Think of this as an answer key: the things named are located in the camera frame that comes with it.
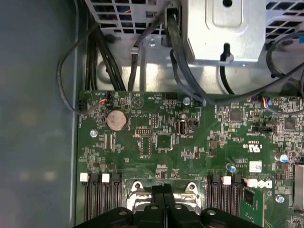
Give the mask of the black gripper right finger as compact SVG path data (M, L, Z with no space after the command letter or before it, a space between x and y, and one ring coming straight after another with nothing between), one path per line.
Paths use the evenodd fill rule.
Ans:
M216 208L197 214L177 203L170 184L164 185L164 203L171 228L257 228L258 225Z

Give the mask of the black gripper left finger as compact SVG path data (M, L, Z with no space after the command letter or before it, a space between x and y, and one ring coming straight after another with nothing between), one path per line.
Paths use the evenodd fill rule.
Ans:
M127 208L115 208L91 220L77 225L77 228L162 228L164 224L165 186L152 186L152 202L143 211L133 212Z

